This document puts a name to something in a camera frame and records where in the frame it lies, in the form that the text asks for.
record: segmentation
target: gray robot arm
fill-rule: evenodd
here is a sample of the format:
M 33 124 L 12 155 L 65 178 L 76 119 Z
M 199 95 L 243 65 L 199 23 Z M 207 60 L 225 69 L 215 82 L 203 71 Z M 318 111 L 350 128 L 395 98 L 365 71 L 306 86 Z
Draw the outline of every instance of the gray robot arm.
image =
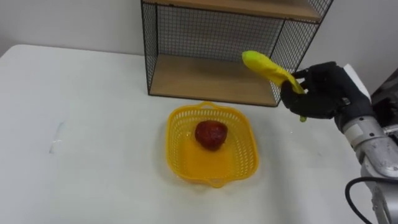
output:
M 344 125 L 342 132 L 362 166 L 362 177 L 398 182 L 398 146 L 388 136 L 397 128 L 383 129 L 372 116 L 358 117 Z M 379 224 L 398 224 L 398 185 L 372 181 L 366 185 L 372 192 L 373 210 Z

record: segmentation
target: black glove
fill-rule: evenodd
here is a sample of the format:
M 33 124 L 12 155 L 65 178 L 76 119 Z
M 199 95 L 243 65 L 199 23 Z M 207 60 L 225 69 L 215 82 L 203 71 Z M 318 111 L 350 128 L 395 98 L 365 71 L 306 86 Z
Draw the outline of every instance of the black glove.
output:
M 286 108 L 295 114 L 335 118 L 340 130 L 351 119 L 374 116 L 369 99 L 336 62 L 314 65 L 293 76 L 304 78 L 301 86 L 308 90 L 307 94 L 298 94 L 290 82 L 283 82 L 280 96 Z

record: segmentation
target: white wall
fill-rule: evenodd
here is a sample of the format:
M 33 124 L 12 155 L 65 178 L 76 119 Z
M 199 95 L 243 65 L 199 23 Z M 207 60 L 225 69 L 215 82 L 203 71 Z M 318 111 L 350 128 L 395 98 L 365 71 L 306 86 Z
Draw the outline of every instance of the white wall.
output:
M 0 0 L 0 55 L 15 44 L 141 54 L 139 0 Z
M 374 92 L 398 68 L 397 12 L 397 0 L 335 0 L 301 67 L 350 63 Z
M 373 92 L 398 67 L 397 0 L 335 0 L 301 67 L 351 63 Z M 142 54 L 139 0 L 0 0 L 0 55 L 14 44 Z

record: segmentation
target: black cable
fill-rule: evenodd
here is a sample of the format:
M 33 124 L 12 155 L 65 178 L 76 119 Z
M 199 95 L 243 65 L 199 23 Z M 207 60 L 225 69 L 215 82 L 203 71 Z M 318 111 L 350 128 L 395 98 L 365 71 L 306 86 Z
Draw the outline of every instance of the black cable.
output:
M 346 200 L 348 202 L 348 205 L 351 207 L 351 209 L 353 210 L 353 212 L 366 224 L 372 224 L 364 215 L 362 215 L 362 213 L 356 208 L 356 206 L 354 205 L 352 199 L 351 199 L 351 195 L 349 194 L 351 187 L 357 183 L 361 183 L 361 182 L 377 182 L 377 183 L 386 183 L 386 184 L 398 184 L 398 180 L 394 180 L 394 179 L 386 179 L 386 178 L 380 178 L 380 177 L 359 177 L 356 179 L 353 179 L 351 181 L 349 181 L 346 185 L 345 188 L 345 196 L 346 196 Z

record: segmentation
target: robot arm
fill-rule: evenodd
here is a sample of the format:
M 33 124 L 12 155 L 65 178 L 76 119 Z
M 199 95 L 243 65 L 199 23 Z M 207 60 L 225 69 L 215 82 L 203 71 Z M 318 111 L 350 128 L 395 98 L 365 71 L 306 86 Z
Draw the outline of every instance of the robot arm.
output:
M 352 185 L 365 182 L 371 190 L 373 210 L 379 224 L 398 224 L 398 146 L 387 135 L 397 126 L 381 128 L 372 110 L 369 93 L 351 66 L 335 62 L 314 65 L 293 74 L 304 78 L 308 92 L 299 95 L 285 82 L 281 98 L 291 112 L 301 116 L 335 119 L 361 164 L 361 176 L 346 186 L 346 198 L 353 211 L 370 223 L 355 208 L 349 197 Z

